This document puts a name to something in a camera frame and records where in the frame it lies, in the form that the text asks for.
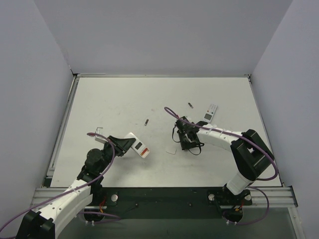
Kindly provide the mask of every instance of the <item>gray wall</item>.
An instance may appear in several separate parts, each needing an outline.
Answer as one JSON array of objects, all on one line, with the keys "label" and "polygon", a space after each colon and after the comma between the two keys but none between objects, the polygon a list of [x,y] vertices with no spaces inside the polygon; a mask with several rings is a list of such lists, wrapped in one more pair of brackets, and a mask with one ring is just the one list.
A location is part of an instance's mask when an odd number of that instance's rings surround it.
[{"label": "gray wall", "polygon": [[[0,1],[0,224],[44,177],[72,74],[32,0]],[[20,220],[1,236],[16,233]]]},{"label": "gray wall", "polygon": [[309,239],[319,235],[318,12],[318,0],[294,0],[252,78],[281,177],[294,186]]},{"label": "gray wall", "polygon": [[291,0],[35,0],[73,72],[252,73]]}]

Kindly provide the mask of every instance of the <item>metal frame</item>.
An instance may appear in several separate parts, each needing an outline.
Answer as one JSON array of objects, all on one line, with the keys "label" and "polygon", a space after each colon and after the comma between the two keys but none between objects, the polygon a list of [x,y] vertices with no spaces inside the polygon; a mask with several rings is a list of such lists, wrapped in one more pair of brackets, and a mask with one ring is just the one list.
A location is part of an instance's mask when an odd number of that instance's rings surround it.
[{"label": "metal frame", "polygon": [[[60,126],[59,129],[59,133],[58,133],[58,137],[54,146],[54,150],[52,153],[52,157],[50,160],[50,164],[49,164],[49,168],[47,171],[47,178],[52,178],[53,177],[53,173],[54,173],[54,169],[55,169],[55,163],[56,163],[56,159],[59,155],[59,151],[61,148],[61,144],[63,141],[63,137],[64,137],[64,133],[66,130],[66,126],[67,126],[67,122],[70,116],[70,112],[71,112],[71,108],[72,108],[72,104],[74,101],[74,97],[75,97],[75,93],[76,93],[76,89],[79,83],[79,78],[81,77],[179,77],[179,78],[183,78],[183,77],[212,77],[211,75],[108,75],[108,74],[78,74],[75,75],[73,78],[73,84],[71,86],[70,89],[70,93],[69,93],[69,98],[68,98],[68,102],[67,102],[67,106],[64,112],[64,116],[63,116],[63,120],[62,120],[62,124]],[[237,75],[237,76],[214,76],[214,77],[243,77],[243,78],[248,78],[247,74],[246,75]],[[254,91],[252,89],[252,84],[251,81],[249,81],[250,83],[250,87],[254,96],[254,99],[256,101],[255,95],[254,95]],[[269,138],[268,138],[268,134],[267,134],[267,130],[266,127],[264,125],[264,121],[262,118],[262,115],[260,114],[260,118],[262,119],[262,124],[264,127],[264,130],[266,132],[266,137],[269,143],[269,146],[271,147]],[[65,191],[66,188],[37,188],[34,192],[34,196],[31,202],[31,205],[36,205],[39,204],[41,202],[43,202],[44,200],[47,200],[49,198],[52,198],[58,194],[61,194],[62,192]],[[260,188],[261,190],[263,190],[266,195],[269,198],[269,202],[270,202],[270,207],[271,208],[288,208],[289,210],[289,214],[291,216],[291,221],[296,233],[296,236],[298,239],[305,239],[305,234],[303,232],[303,228],[302,228],[302,224],[301,224],[301,220],[297,211],[297,202],[296,202],[296,198],[293,192],[293,189],[291,187],[265,187],[265,188]],[[251,190],[251,196],[252,196],[252,201],[253,201],[253,205],[248,206],[249,208],[265,208],[267,206],[267,202],[265,197],[258,191],[256,190]],[[96,209],[97,207],[95,206],[87,206],[86,209]]]}]

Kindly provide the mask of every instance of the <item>white digital device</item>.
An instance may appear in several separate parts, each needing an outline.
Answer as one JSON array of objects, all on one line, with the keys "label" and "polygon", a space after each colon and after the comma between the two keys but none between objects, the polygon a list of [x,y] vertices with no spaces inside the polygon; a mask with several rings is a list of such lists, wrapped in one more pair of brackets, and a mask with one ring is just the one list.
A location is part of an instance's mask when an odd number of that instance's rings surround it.
[{"label": "white digital device", "polygon": [[213,116],[216,112],[216,109],[217,109],[217,105],[210,104],[208,110],[205,112],[205,115],[203,117],[203,121],[210,123],[211,120],[213,119]]},{"label": "white digital device", "polygon": [[150,150],[145,146],[142,141],[139,140],[132,132],[128,133],[124,138],[135,138],[136,141],[131,146],[131,149],[134,150],[140,157],[146,158],[150,153]]}]

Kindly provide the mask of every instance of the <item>remote control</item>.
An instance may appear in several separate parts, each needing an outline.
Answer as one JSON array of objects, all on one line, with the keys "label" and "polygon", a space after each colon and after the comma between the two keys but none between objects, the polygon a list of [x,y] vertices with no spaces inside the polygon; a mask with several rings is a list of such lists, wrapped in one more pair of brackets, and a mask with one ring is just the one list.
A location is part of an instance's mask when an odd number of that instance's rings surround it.
[{"label": "remote control", "polygon": [[203,121],[210,123],[217,109],[217,105],[210,104],[208,110],[206,111]]}]

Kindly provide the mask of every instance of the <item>purple cable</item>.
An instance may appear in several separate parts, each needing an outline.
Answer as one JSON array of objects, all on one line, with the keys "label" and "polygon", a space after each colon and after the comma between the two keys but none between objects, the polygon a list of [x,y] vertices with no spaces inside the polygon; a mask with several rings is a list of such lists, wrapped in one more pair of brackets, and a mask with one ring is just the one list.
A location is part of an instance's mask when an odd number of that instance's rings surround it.
[{"label": "purple cable", "polygon": [[95,214],[95,215],[102,215],[104,217],[112,217],[115,219],[110,219],[110,220],[104,220],[100,222],[94,222],[94,224],[102,224],[102,223],[110,223],[110,222],[116,222],[121,220],[119,216],[113,215],[113,214],[107,214],[107,213],[99,213],[99,212],[79,212],[78,214]]},{"label": "purple cable", "polygon": [[252,221],[246,222],[246,223],[241,223],[241,222],[236,223],[236,225],[238,225],[238,226],[246,226],[246,225],[250,225],[250,224],[257,223],[257,222],[261,221],[262,219],[264,219],[264,218],[268,215],[268,213],[269,213],[269,199],[268,199],[266,193],[263,192],[261,189],[256,188],[256,187],[249,186],[248,188],[255,189],[255,190],[261,192],[262,194],[264,194],[264,196],[265,196],[265,198],[266,198],[266,201],[267,201],[267,209],[266,209],[265,214],[264,214],[261,218],[258,218],[258,219],[255,219],[255,220],[252,220]]},{"label": "purple cable", "polygon": [[246,142],[248,142],[250,145],[252,145],[253,147],[255,147],[256,149],[258,149],[260,152],[262,152],[270,161],[270,163],[272,164],[272,166],[274,167],[274,170],[275,170],[275,174],[270,177],[270,178],[257,178],[256,180],[259,180],[259,181],[270,181],[270,180],[273,180],[274,178],[276,178],[278,176],[278,168],[275,164],[275,162],[272,160],[272,158],[269,156],[269,154],[264,151],[261,147],[259,147],[258,145],[256,145],[254,142],[250,141],[249,139],[241,136],[241,135],[237,135],[235,133],[231,133],[231,132],[224,132],[224,131],[221,131],[221,130],[218,130],[218,129],[215,129],[215,128],[206,128],[206,127],[202,127],[202,126],[199,126],[197,124],[194,124],[194,123],[191,123],[191,122],[188,122],[188,121],[185,121],[183,119],[181,119],[174,111],[172,111],[170,108],[168,107],[164,107],[164,110],[169,113],[171,116],[173,116],[174,118],[178,119],[179,121],[182,121],[186,124],[189,124],[189,125],[192,125],[192,126],[195,126],[197,128],[202,128],[202,129],[205,129],[205,130],[212,130],[212,131],[215,131],[215,132],[219,132],[219,133],[223,133],[223,134],[226,134],[226,135],[230,135],[230,136],[235,136],[235,137],[238,137]]},{"label": "purple cable", "polygon": [[[106,138],[106,137],[104,137],[103,135],[98,134],[98,133],[87,133],[87,135],[88,135],[88,136],[94,136],[94,135],[96,135],[96,136],[99,136],[99,137],[102,137],[103,139],[105,139],[105,140],[110,144],[110,146],[111,146],[111,148],[112,148],[112,153],[113,153],[113,155],[112,155],[112,159],[111,159],[110,164],[109,164],[108,167],[104,170],[103,173],[101,173],[98,177],[96,177],[95,179],[93,179],[91,182],[88,182],[88,183],[86,183],[86,184],[83,184],[82,186],[77,187],[77,188],[75,188],[74,190],[78,190],[78,189],[84,188],[84,187],[86,187],[86,186],[88,186],[88,185],[94,183],[95,181],[99,180],[99,179],[110,169],[110,167],[111,167],[112,164],[113,164],[114,158],[115,158],[115,149],[114,149],[114,146],[113,146],[112,142],[111,142],[108,138]],[[67,195],[67,194],[69,194],[69,193],[72,193],[72,192],[73,192],[73,190],[70,190],[70,191],[61,193],[60,195],[57,195],[57,196],[55,196],[55,197],[53,197],[53,198],[50,198],[50,199],[48,199],[48,200],[46,200],[46,201],[44,201],[44,202],[42,202],[42,203],[40,203],[40,204],[38,204],[38,205],[35,205],[35,206],[33,206],[33,207],[30,207],[30,208],[24,210],[23,212],[17,214],[17,215],[14,216],[13,218],[11,218],[9,221],[7,221],[7,222],[0,228],[0,233],[2,232],[2,230],[3,230],[9,223],[11,223],[13,220],[17,219],[18,217],[22,216],[23,214],[27,213],[28,211],[30,211],[30,210],[32,210],[32,209],[35,209],[35,208],[37,208],[37,207],[40,207],[40,206],[42,206],[42,205],[44,205],[44,204],[46,204],[46,203],[49,203],[49,202],[51,202],[51,201],[53,201],[53,200],[55,200],[55,199],[57,199],[57,198],[60,198],[60,197],[65,196],[65,195]],[[14,239],[14,238],[15,238],[15,237],[0,238],[0,239]]]}]

